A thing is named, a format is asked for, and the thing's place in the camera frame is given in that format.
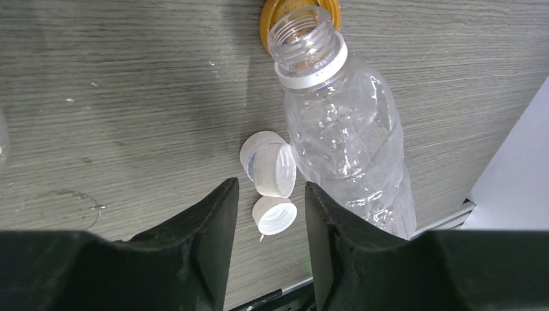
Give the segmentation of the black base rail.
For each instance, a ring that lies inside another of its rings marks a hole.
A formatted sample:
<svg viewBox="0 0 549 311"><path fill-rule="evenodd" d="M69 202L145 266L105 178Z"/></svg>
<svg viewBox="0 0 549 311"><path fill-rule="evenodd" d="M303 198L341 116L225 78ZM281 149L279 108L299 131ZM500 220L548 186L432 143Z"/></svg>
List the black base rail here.
<svg viewBox="0 0 549 311"><path fill-rule="evenodd" d="M230 311L260 310L316 310L313 279L308 278L287 288L279 288Z"/></svg>

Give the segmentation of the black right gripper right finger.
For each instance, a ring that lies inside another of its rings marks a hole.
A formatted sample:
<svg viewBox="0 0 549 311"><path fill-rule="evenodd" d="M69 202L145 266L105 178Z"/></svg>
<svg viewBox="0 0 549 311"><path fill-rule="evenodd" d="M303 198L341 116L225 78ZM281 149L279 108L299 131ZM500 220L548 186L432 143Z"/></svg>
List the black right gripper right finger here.
<svg viewBox="0 0 549 311"><path fill-rule="evenodd" d="M546 231L427 231L405 240L305 189L318 310L547 310Z"/></svg>

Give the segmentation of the gold brown bottle cap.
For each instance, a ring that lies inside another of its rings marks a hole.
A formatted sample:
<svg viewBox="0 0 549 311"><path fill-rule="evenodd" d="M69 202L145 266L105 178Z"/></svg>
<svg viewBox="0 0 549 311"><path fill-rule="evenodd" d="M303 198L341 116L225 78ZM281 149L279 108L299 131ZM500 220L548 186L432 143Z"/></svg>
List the gold brown bottle cap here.
<svg viewBox="0 0 549 311"><path fill-rule="evenodd" d="M331 14L337 30L341 28L341 6L338 0L267 0L260 16L259 32L262 45L268 51L270 29L286 14L307 6L319 6Z"/></svg>

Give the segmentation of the small white bottle cap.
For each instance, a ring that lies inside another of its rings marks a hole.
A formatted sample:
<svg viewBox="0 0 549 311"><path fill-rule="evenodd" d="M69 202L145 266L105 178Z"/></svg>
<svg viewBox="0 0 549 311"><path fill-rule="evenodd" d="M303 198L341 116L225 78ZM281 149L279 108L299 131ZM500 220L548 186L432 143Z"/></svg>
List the small white bottle cap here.
<svg viewBox="0 0 549 311"><path fill-rule="evenodd" d="M245 140L240 162L262 196L288 198L297 178L291 146L277 133L260 131Z"/></svg>

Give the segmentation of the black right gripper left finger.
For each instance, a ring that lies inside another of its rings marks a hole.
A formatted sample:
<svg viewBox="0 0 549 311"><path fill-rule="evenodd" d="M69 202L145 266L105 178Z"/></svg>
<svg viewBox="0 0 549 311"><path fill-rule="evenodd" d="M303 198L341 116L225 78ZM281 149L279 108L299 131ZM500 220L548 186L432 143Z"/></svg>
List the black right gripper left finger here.
<svg viewBox="0 0 549 311"><path fill-rule="evenodd" d="M2 231L2 310L222 310L239 201L226 179L127 241Z"/></svg>

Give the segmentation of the clear bottle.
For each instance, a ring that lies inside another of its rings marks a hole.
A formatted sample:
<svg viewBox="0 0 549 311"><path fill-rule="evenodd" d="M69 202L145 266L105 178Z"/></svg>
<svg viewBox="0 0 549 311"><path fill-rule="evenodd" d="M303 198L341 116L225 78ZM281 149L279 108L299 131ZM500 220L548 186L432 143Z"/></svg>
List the clear bottle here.
<svg viewBox="0 0 549 311"><path fill-rule="evenodd" d="M403 127L386 80L352 54L319 6L277 21L268 50L286 92L291 150L303 177L363 220L410 239L416 211Z"/></svg>

